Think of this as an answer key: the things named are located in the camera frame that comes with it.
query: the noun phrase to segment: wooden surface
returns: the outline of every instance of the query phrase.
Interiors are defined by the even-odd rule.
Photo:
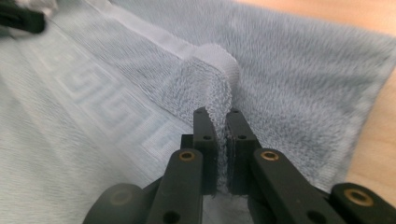
[[[396,0],[239,1],[396,36]],[[396,206],[396,70],[364,125],[346,181],[363,185]]]

